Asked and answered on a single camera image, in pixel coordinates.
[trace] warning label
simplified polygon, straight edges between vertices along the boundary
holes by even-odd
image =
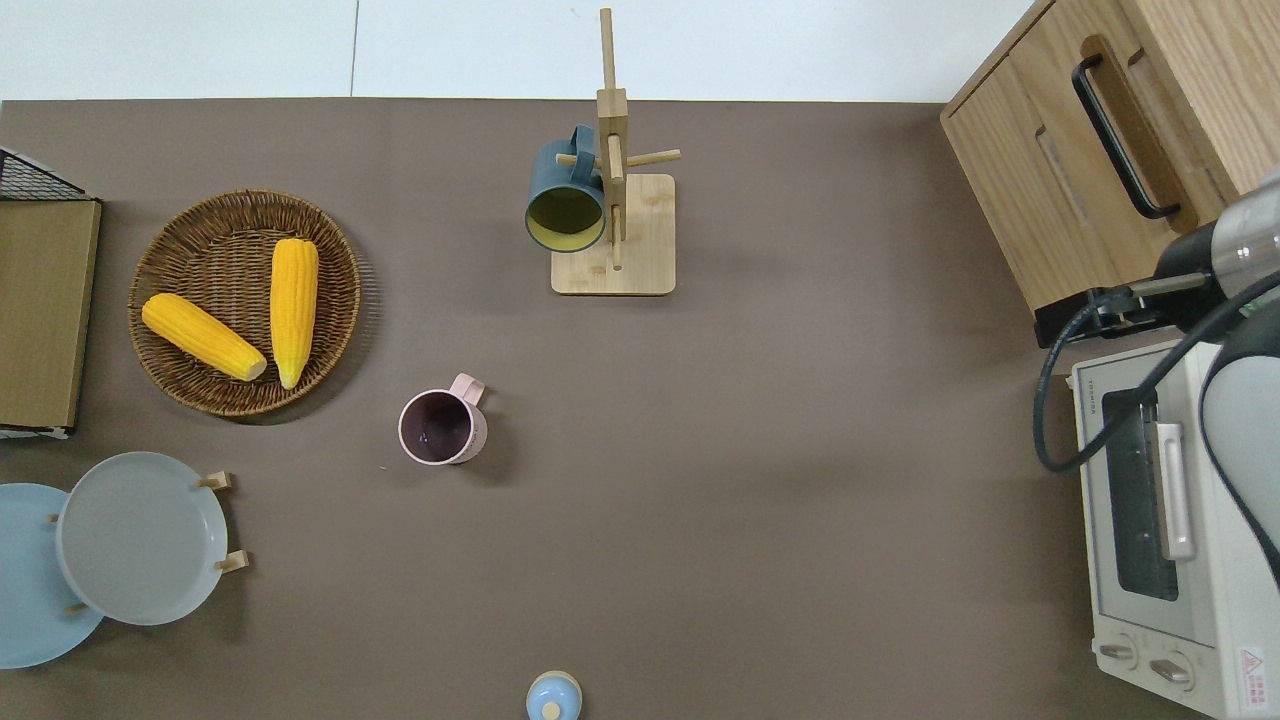
[[[1267,708],[1266,653],[1261,647],[1240,648],[1240,678],[1244,680],[1245,710]]]

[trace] mug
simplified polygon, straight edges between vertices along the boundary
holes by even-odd
[[[561,165],[557,154],[577,161]],[[525,206],[525,229],[538,245],[577,252],[604,234],[604,181],[595,169],[595,129],[580,124],[566,140],[553,140],[534,158]]]
[[[489,423],[476,407],[484,383],[458,373],[449,389],[429,389],[404,404],[399,438],[406,455],[424,465],[457,465],[480,452]]]

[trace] pink mug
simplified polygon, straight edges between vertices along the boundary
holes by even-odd
[[[429,389],[404,404],[399,439],[404,454],[424,465],[457,465],[480,452],[489,421],[476,407],[484,383],[458,373],[449,389]]]

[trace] white toaster oven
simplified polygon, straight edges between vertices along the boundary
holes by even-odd
[[[1172,342],[1079,363],[1076,439],[1129,402]],[[1213,717],[1280,717],[1280,589],[1204,451],[1198,345],[1080,470],[1105,673]]]

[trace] mug handle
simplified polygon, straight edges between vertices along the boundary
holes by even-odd
[[[449,392],[471,405],[479,405],[480,396],[484,395],[484,383],[466,373],[458,373],[458,377],[453,378],[453,384],[449,386]]]
[[[595,128],[579,123],[568,138],[568,155],[577,156],[570,182],[588,184],[595,172]]]

